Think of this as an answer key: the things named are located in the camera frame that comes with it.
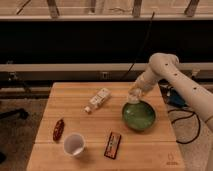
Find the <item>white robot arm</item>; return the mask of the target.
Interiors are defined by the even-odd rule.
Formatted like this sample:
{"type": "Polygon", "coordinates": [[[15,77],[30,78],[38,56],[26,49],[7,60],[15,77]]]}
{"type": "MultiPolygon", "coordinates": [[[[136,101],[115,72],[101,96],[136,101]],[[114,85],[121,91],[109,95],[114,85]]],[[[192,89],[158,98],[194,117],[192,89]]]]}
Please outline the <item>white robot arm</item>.
{"type": "Polygon", "coordinates": [[[147,69],[128,91],[128,101],[132,104],[138,103],[161,79],[165,79],[213,132],[213,94],[184,75],[177,68],[178,63],[176,55],[154,53],[149,59],[147,69]]]}

